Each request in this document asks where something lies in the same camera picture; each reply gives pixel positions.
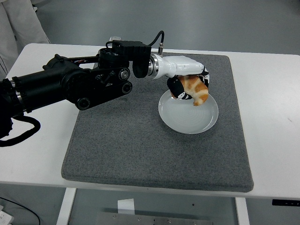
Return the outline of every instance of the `white paper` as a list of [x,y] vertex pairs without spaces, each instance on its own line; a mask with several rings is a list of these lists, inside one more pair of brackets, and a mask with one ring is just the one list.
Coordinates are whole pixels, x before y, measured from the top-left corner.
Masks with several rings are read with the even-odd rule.
[[133,198],[118,200],[118,213],[135,214],[135,202]]

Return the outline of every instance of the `white robotic hand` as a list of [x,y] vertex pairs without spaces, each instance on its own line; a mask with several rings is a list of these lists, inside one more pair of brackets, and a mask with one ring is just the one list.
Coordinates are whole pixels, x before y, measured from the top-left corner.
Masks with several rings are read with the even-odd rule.
[[205,66],[188,58],[186,56],[165,56],[161,57],[157,54],[152,54],[149,61],[148,75],[153,79],[158,79],[162,76],[174,77],[186,75],[199,75],[203,78],[204,83],[209,83],[209,73]]

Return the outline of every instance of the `white table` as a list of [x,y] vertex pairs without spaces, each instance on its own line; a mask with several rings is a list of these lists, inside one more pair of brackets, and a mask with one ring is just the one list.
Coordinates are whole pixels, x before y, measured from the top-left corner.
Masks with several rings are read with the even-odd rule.
[[[22,51],[8,78],[41,71],[42,66],[56,53],[66,57],[94,56],[100,48],[102,46],[30,44]],[[66,100],[30,113],[29,116],[40,121],[41,129],[18,145],[0,148],[0,182],[300,200],[300,56],[188,50],[165,52],[217,54],[230,58],[254,180],[252,191],[183,191],[65,180],[60,170],[78,115],[77,108]],[[11,136],[17,136],[29,128],[30,125],[16,121]]]

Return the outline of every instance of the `black cable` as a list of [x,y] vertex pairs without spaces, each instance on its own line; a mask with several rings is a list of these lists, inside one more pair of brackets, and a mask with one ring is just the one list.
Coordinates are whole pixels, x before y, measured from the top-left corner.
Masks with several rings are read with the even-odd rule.
[[107,43],[106,43],[106,48],[108,48],[108,44],[112,44],[113,42],[112,41],[108,41]]
[[158,40],[159,36],[161,35],[161,41],[160,43],[163,43],[164,42],[164,38],[165,38],[165,33],[163,30],[161,30],[157,35],[156,37],[154,38],[154,40],[149,44],[149,46],[152,46],[154,45],[154,43]]
[[21,143],[22,141],[26,140],[27,138],[33,136],[39,129],[41,128],[41,124],[35,118],[29,116],[15,116],[13,117],[15,120],[23,121],[27,123],[31,123],[34,127],[30,130],[25,131],[23,134],[14,137],[12,139],[1,141],[0,140],[0,147],[7,147],[13,146],[15,144]]
[[3,199],[3,200],[8,201],[8,202],[11,202],[11,203],[16,204],[16,205],[18,205],[18,206],[21,206],[21,207],[23,207],[24,209],[26,209],[26,210],[32,212],[32,213],[37,217],[37,219],[38,219],[38,225],[41,225],[41,220],[39,219],[38,215],[37,215],[34,211],[28,209],[28,208],[25,207],[25,206],[22,206],[22,205],[16,203],[16,202],[13,202],[13,201],[11,201],[11,200],[8,200],[8,199],[6,199],[6,198],[0,197],[0,199]]

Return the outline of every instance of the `cable connector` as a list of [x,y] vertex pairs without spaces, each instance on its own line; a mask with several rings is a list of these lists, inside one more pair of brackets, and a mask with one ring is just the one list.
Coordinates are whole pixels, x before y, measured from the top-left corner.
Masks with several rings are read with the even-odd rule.
[[158,47],[158,55],[160,57],[163,57],[163,50],[164,50],[164,43],[159,43],[159,47]]

